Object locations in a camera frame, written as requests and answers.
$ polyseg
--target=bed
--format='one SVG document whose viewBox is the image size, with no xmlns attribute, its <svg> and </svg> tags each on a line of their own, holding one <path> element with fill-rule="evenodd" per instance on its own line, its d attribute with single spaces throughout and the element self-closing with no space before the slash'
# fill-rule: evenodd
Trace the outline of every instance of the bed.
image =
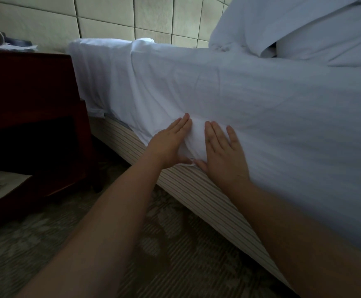
<svg viewBox="0 0 361 298">
<path fill-rule="evenodd" d="M 361 68 L 324 67 L 207 48 L 82 39 L 68 49 L 92 133 L 130 163 L 183 113 L 180 153 L 206 159 L 203 124 L 236 130 L 253 182 L 361 249 Z M 256 234 L 196 167 L 158 184 L 287 284 Z"/>
</svg>

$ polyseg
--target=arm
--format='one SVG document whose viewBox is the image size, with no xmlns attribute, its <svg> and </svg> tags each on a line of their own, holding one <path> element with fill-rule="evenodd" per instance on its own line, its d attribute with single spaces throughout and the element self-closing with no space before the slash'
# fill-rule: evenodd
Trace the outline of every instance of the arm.
<svg viewBox="0 0 361 298">
<path fill-rule="evenodd" d="M 178 156 L 191 126 L 186 114 L 155 135 L 142 157 L 100 196 L 64 248 L 18 297 L 113 297 L 161 170 L 191 164 Z"/>
<path fill-rule="evenodd" d="M 205 123 L 208 162 L 196 161 L 244 215 L 301 297 L 361 297 L 361 252 L 287 202 L 249 180 L 231 127 L 230 142 L 215 122 Z"/>
</svg>

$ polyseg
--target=carpet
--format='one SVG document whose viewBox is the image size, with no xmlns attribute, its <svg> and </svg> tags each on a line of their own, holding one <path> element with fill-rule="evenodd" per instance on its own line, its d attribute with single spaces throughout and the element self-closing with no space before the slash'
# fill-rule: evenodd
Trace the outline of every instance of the carpet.
<svg viewBox="0 0 361 298">
<path fill-rule="evenodd" d="M 128 164 L 104 153 L 107 188 Z M 13 297 L 49 262 L 100 194 L 78 187 L 0 227 L 0 297 Z M 157 186 L 118 297 L 298 296 Z"/>
</svg>

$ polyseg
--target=hand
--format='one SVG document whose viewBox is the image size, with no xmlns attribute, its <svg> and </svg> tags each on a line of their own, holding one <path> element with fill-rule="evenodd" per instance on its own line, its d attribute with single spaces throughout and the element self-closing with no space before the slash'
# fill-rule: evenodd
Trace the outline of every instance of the hand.
<svg viewBox="0 0 361 298">
<path fill-rule="evenodd" d="M 193 164 L 189 158 L 178 155 L 179 146 L 191 128 L 192 120 L 186 113 L 183 118 L 175 120 L 167 129 L 159 131 L 150 140 L 144 156 L 156 159 L 161 169 L 178 163 Z"/>
<path fill-rule="evenodd" d="M 208 161 L 195 160 L 208 177 L 225 195 L 229 196 L 240 186 L 249 185 L 249 171 L 247 161 L 236 132 L 231 126 L 227 127 L 230 143 L 216 122 L 205 123 L 205 146 Z"/>
</svg>

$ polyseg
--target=floor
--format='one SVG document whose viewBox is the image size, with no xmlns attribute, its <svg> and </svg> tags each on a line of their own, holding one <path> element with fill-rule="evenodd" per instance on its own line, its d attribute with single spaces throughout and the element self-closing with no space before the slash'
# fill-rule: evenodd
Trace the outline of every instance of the floor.
<svg viewBox="0 0 361 298">
<path fill-rule="evenodd" d="M 129 165 L 94 144 L 107 188 Z M 77 186 L 0 227 L 0 297 L 14 296 L 49 262 L 99 195 Z M 298 297 L 158 186 L 118 296 Z"/>
</svg>

